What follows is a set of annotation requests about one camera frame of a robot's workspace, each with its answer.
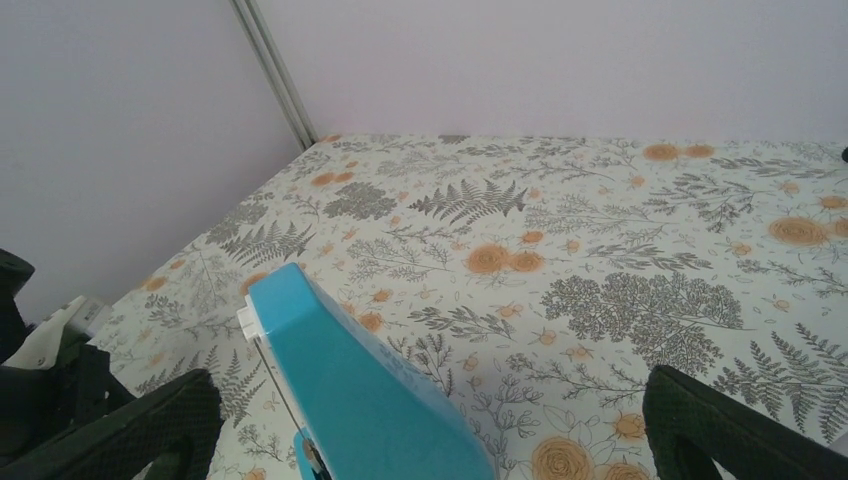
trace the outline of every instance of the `light blue container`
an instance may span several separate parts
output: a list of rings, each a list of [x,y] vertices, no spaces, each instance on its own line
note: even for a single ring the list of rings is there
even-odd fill
[[[494,478],[481,444],[436,385],[296,264],[251,286],[251,303],[333,480]],[[294,445],[304,480],[314,480],[300,438]]]

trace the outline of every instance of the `metal strip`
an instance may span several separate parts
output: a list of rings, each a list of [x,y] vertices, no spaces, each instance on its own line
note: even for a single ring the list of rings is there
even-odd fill
[[[268,30],[268,25],[265,23],[259,5],[254,0],[231,0],[231,3],[236,11],[239,23],[241,23],[250,40],[256,57],[262,65],[262,70],[265,71],[265,76],[268,78],[268,83],[271,84],[271,90],[277,97],[283,115],[291,126],[301,148],[303,150],[308,149],[318,141],[318,137],[309,121],[306,110],[303,108],[303,102],[301,102],[294,88],[291,75],[289,75],[288,69],[283,63],[271,32]]]

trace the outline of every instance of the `floral tablecloth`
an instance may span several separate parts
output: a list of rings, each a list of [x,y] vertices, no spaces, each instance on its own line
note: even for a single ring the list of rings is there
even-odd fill
[[[658,363],[827,444],[848,430],[839,152],[329,137],[129,292],[95,342],[136,394],[212,372],[219,480],[300,478],[235,317],[287,262],[441,387],[500,480],[654,478],[640,412]]]

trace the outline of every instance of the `wall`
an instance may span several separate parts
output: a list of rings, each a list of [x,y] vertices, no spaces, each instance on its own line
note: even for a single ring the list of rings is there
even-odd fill
[[[330,132],[848,141],[845,0],[259,0]]]
[[[298,153],[227,0],[0,3],[0,247],[116,300]]]

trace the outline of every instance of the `white wall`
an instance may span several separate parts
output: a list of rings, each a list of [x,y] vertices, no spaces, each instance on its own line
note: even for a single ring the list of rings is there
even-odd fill
[[[298,152],[227,0],[0,2],[0,247],[116,300]]]
[[[848,142],[846,0],[260,0],[330,132]]]

